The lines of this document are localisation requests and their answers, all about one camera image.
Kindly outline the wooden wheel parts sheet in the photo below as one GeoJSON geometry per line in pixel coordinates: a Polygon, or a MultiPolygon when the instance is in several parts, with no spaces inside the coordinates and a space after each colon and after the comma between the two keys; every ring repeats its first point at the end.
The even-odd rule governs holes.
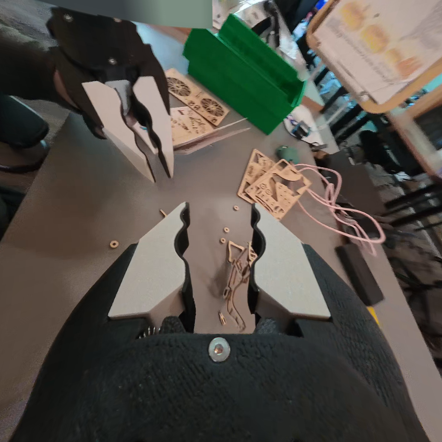
{"type": "Polygon", "coordinates": [[[189,77],[181,74],[176,69],[169,69],[164,74],[171,95],[186,104],[213,126],[218,127],[221,124],[229,110],[217,98],[201,89],[189,77]]]}

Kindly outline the paper instruction booklet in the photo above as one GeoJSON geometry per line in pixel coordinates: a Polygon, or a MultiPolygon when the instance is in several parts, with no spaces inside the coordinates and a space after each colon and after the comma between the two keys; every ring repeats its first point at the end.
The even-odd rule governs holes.
{"type": "Polygon", "coordinates": [[[187,106],[171,108],[174,153],[190,154],[215,142],[246,132],[249,127],[238,127],[243,121],[245,119],[213,128],[206,119],[187,106]]]}

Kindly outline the wooden model assembly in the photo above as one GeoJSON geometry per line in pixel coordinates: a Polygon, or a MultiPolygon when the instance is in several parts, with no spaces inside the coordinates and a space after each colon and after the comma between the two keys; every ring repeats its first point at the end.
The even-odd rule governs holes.
{"type": "Polygon", "coordinates": [[[235,306],[235,294],[241,286],[249,282],[251,265],[256,260],[257,254],[251,242],[248,242],[246,246],[241,246],[231,240],[227,242],[227,252],[228,263],[231,266],[222,296],[229,317],[234,321],[238,331],[242,333],[246,329],[246,324],[235,306]]]}

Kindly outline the grey-green round object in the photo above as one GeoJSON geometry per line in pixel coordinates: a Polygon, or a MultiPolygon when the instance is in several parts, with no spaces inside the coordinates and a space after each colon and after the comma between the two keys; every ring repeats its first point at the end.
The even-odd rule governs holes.
{"type": "Polygon", "coordinates": [[[278,160],[285,160],[288,163],[299,164],[301,163],[299,153],[295,147],[281,145],[276,148],[275,155],[278,160]]]}

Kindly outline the green plastic bin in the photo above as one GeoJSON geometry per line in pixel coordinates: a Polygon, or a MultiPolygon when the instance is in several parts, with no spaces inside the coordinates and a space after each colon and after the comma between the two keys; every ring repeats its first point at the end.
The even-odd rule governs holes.
{"type": "Polygon", "coordinates": [[[305,95],[307,81],[233,14],[216,34],[192,28],[183,56],[191,77],[266,135],[305,95]]]}

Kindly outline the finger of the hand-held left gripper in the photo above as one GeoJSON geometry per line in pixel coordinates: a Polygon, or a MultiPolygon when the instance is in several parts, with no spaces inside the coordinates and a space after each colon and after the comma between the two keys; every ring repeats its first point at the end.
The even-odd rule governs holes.
{"type": "Polygon", "coordinates": [[[167,176],[174,176],[174,149],[171,117],[153,76],[141,76],[133,86],[133,92],[151,118],[150,138],[157,146],[158,157],[167,176]]]}
{"type": "Polygon", "coordinates": [[[118,92],[99,81],[83,82],[82,86],[100,118],[102,132],[129,162],[148,180],[155,182],[146,155],[135,141],[134,132],[122,115],[122,102],[118,92]]]}

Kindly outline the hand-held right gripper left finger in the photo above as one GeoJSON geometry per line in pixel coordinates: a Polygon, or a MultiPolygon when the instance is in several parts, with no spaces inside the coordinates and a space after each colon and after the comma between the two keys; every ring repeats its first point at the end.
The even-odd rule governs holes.
{"type": "Polygon", "coordinates": [[[195,300],[189,264],[190,204],[183,202],[141,237],[109,310],[110,319],[144,318],[159,329],[167,317],[195,329],[195,300]]]}

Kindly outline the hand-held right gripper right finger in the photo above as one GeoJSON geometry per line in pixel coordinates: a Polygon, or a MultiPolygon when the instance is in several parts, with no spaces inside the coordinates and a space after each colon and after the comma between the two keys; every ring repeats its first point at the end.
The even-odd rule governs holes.
{"type": "Polygon", "coordinates": [[[326,322],[332,315],[305,251],[305,244],[261,205],[251,207],[248,307],[256,326],[263,319],[290,330],[296,320],[326,322]]]}

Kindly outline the black rectangular bar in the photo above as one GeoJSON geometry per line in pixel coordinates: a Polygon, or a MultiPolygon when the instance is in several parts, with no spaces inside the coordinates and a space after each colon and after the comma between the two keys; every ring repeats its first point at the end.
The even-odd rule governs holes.
{"type": "Polygon", "coordinates": [[[372,307],[383,301],[384,295],[358,246],[348,243],[336,247],[335,252],[355,293],[364,305],[372,307]]]}

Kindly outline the black office chair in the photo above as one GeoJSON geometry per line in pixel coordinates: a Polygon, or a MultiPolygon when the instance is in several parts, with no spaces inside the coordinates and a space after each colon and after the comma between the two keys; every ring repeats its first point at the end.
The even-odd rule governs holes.
{"type": "Polygon", "coordinates": [[[49,147],[45,137],[49,132],[47,122],[33,109],[13,96],[0,95],[0,141],[12,149],[27,149],[40,145],[43,156],[32,164],[1,165],[0,170],[10,174],[25,174],[40,169],[49,147]]]}

